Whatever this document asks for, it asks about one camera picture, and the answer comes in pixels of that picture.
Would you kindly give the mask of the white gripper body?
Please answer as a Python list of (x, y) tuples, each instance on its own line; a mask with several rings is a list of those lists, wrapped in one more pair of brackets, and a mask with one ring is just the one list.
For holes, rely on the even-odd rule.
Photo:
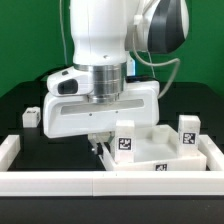
[(159, 121), (156, 81), (125, 80), (124, 66), (72, 66), (50, 75), (43, 127), (49, 138), (113, 131), (118, 121), (137, 127)]

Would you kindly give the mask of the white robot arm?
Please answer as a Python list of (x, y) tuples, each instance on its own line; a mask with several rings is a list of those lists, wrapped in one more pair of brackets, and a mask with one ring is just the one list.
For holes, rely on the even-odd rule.
[(70, 0), (73, 64), (47, 79), (44, 134), (60, 138), (159, 121), (157, 81), (128, 81), (128, 53), (168, 54), (186, 40), (185, 0)]

